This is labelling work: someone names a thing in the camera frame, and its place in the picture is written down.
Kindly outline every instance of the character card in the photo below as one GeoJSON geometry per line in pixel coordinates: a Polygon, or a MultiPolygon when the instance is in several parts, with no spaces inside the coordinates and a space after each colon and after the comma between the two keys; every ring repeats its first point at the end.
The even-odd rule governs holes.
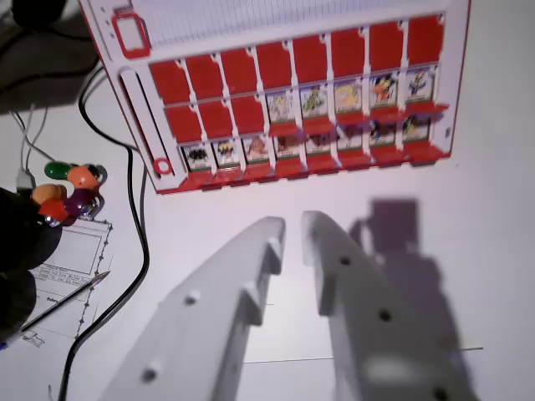
{"type": "Polygon", "coordinates": [[[266,94],[269,121],[272,124],[295,120],[291,90],[266,94]]]}
{"type": "Polygon", "coordinates": [[[198,144],[182,146],[182,155],[190,172],[209,170],[210,160],[202,142],[198,144]]]}
{"type": "Polygon", "coordinates": [[[347,125],[343,130],[345,136],[339,135],[336,142],[338,151],[361,149],[362,129],[355,125],[347,125]]]}
{"type": "Polygon", "coordinates": [[[307,155],[321,155],[331,152],[331,139],[329,134],[311,135],[305,144],[307,155]]]}
{"type": "Polygon", "coordinates": [[[273,138],[277,160],[299,157],[299,139],[297,136],[279,136],[273,138]]]}
{"type": "Polygon", "coordinates": [[[211,143],[216,156],[216,163],[218,169],[227,169],[229,167],[236,167],[240,165],[240,158],[237,153],[234,139],[217,140],[211,143]]]}
{"type": "Polygon", "coordinates": [[[431,119],[418,119],[415,115],[411,115],[403,123],[403,142],[427,140],[430,126],[431,119]]]}
{"type": "Polygon", "coordinates": [[[398,80],[394,74],[378,75],[369,78],[369,107],[391,107],[396,105],[398,80]]]}
{"type": "Polygon", "coordinates": [[[406,75],[406,103],[425,102],[433,98],[434,69],[413,69],[406,75]]]}
{"type": "Polygon", "coordinates": [[[337,114],[362,109],[362,87],[355,79],[334,83],[334,108],[337,114]]]}
{"type": "Polygon", "coordinates": [[[395,124],[375,124],[369,133],[369,146],[386,146],[395,143],[395,124]]]}
{"type": "Polygon", "coordinates": [[[243,138],[243,152],[248,165],[269,163],[269,152],[266,135],[243,138]]]}
{"type": "Polygon", "coordinates": [[[301,89],[301,113],[304,119],[327,115],[327,89],[315,85],[301,89]]]}

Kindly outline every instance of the lined paper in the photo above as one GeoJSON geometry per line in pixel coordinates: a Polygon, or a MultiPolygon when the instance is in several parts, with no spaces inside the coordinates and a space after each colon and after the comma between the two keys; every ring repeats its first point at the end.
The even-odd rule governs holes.
{"type": "Polygon", "coordinates": [[[132,0],[157,48],[423,0],[132,0]]]}

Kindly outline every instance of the pen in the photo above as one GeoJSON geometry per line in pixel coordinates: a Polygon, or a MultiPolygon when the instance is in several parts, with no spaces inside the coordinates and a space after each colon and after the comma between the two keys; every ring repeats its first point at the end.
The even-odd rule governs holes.
{"type": "Polygon", "coordinates": [[[49,309],[47,309],[46,311],[44,311],[43,313],[41,313],[40,315],[38,315],[37,317],[35,317],[34,319],[32,319],[31,321],[29,321],[28,323],[26,323],[25,325],[23,325],[20,330],[18,330],[18,332],[16,332],[15,334],[13,334],[10,338],[8,338],[4,343],[0,343],[0,351],[2,351],[3,349],[9,347],[9,344],[13,343],[15,340],[17,340],[18,338],[20,338],[24,332],[26,332],[27,330],[29,330],[30,328],[32,328],[33,326],[35,326],[37,323],[41,322],[42,320],[44,320],[46,317],[48,317],[51,313],[54,313],[55,311],[57,311],[59,308],[61,308],[63,305],[65,305],[68,301],[71,301],[72,299],[74,299],[77,295],[79,295],[82,291],[84,290],[87,290],[89,287],[93,287],[93,286],[96,286],[99,282],[101,282],[102,280],[104,280],[104,278],[106,276],[108,276],[108,274],[110,274],[110,272],[104,272],[104,273],[100,273],[98,274],[97,276],[93,277],[91,280],[89,280],[88,282],[85,282],[84,284],[82,284],[80,287],[76,288],[74,291],[72,291],[68,296],[64,297],[61,301],[59,301],[58,303],[54,304],[53,306],[51,306],[49,309]]]}

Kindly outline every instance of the red circle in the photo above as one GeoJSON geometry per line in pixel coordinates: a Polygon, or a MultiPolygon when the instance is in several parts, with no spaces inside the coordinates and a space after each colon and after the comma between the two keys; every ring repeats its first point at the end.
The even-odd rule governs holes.
{"type": "Polygon", "coordinates": [[[173,172],[173,168],[171,167],[171,163],[165,157],[159,157],[158,159],[155,159],[154,163],[153,163],[153,166],[154,166],[154,170],[156,171],[156,173],[161,174],[161,175],[166,175],[166,174],[170,174],[170,173],[173,172]],[[162,162],[166,163],[167,170],[162,170],[160,168],[160,163],[162,163],[162,162]]]}

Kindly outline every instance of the purple jelly bean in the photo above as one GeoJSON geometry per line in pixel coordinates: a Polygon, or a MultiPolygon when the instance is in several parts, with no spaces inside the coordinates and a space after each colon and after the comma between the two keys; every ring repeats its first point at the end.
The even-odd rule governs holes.
{"type": "Polygon", "coordinates": [[[64,202],[64,207],[71,216],[87,216],[96,207],[94,192],[86,188],[77,188],[64,202]]]}

